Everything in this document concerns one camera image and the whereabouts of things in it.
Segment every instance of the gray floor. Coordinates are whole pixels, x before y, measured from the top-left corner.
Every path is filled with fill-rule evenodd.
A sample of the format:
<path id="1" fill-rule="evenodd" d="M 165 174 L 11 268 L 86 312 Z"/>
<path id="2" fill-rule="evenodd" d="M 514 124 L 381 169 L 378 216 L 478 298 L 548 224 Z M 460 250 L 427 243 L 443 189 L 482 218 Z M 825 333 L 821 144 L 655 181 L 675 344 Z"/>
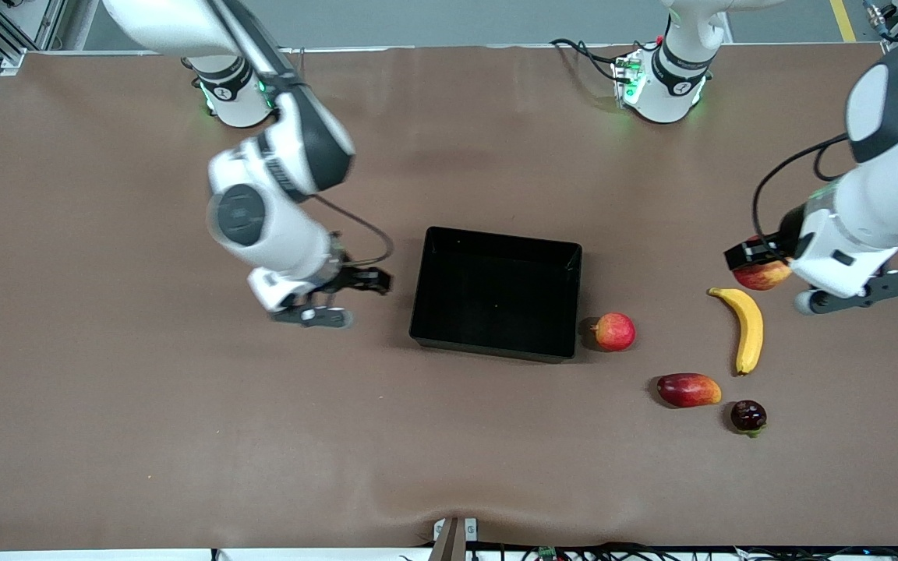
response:
<path id="1" fill-rule="evenodd" d="M 858 0 L 843 0 L 855 36 L 874 41 Z M 656 0 L 246 0 L 281 45 L 334 48 L 653 39 L 667 11 Z M 69 2 L 61 36 L 88 51 L 140 50 L 92 0 Z M 787 0 L 730 15 L 738 43 L 841 42 L 827 0 Z"/>

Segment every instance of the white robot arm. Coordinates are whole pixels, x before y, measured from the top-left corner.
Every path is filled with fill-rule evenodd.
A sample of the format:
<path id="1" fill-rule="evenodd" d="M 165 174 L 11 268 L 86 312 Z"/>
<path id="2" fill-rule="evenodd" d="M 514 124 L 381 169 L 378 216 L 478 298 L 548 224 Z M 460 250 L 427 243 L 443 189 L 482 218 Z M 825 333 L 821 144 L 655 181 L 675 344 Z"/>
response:
<path id="1" fill-rule="evenodd" d="M 227 68 L 210 70 L 214 79 L 251 75 L 259 85 L 260 106 L 267 106 L 263 88 L 274 99 L 277 123 L 219 153 L 209 170 L 210 233 L 236 258 L 256 267 L 249 285 L 272 319 L 348 326 L 352 318 L 346 310 L 334 308 L 331 298 L 317 305 L 314 295 L 333 295 L 342 288 L 386 294 L 389 274 L 376 267 L 360 269 L 367 263 L 352 262 L 336 235 L 297 206 L 343 182 L 355 150 L 348 132 L 278 54 L 254 15 L 238 0 L 104 2 L 118 25 L 143 46 L 189 56 L 202 79 L 202 68 L 227 62 Z"/>
<path id="2" fill-rule="evenodd" d="M 705 74 L 726 36 L 721 13 L 760 10 L 784 0 L 660 0 L 670 18 L 663 42 L 616 60 L 620 102 L 656 123 L 680 120 L 698 103 Z"/>
<path id="3" fill-rule="evenodd" d="M 763 242 L 727 251 L 732 270 L 792 259 L 812 285 L 796 305 L 835 312 L 898 297 L 898 48 L 858 80 L 847 99 L 847 137 L 857 166 L 791 210 Z"/>

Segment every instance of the apple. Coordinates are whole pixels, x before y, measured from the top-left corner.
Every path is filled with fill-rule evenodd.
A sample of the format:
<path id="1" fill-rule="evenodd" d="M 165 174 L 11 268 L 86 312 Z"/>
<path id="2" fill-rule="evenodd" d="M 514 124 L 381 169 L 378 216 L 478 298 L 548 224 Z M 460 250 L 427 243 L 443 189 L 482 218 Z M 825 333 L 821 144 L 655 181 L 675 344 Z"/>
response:
<path id="1" fill-rule="evenodd" d="M 705 374 L 667 374 L 656 381 L 656 391 L 676 408 L 718 404 L 723 399 L 719 384 Z"/>
<path id="2" fill-rule="evenodd" d="M 753 242 L 758 239 L 756 235 L 748 239 Z M 776 260 L 771 263 L 763 263 L 763 265 L 748 265 L 734 271 L 734 278 L 741 284 L 741 287 L 749 288 L 752 291 L 770 291 L 771 288 L 777 287 L 783 283 L 785 278 L 792 274 L 787 263 Z"/>
<path id="3" fill-rule="evenodd" d="M 605 351 L 626 351 L 635 340 L 633 320 L 624 313 L 606 313 L 591 330 Z"/>

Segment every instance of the banana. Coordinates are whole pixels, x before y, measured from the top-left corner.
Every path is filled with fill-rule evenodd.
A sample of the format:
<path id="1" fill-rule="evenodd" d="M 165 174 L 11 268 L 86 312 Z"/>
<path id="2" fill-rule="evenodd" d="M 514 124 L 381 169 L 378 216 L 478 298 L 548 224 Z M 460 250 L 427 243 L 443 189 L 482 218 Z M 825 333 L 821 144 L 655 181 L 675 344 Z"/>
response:
<path id="1" fill-rule="evenodd" d="M 751 373 L 760 359 L 760 349 L 764 344 L 764 319 L 750 295 L 737 288 L 710 288 L 710 297 L 726 302 L 737 314 L 741 323 L 741 342 L 737 347 L 737 373 L 741 376 Z"/>

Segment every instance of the black tray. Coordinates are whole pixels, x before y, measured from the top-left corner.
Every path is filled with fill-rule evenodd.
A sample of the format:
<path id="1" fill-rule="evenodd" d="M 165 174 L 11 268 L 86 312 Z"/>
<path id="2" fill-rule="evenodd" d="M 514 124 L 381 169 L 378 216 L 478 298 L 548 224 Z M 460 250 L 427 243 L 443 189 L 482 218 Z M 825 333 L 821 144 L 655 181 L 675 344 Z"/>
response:
<path id="1" fill-rule="evenodd" d="M 570 242 L 428 228 L 411 337 L 452 351 L 573 358 L 581 255 Z"/>

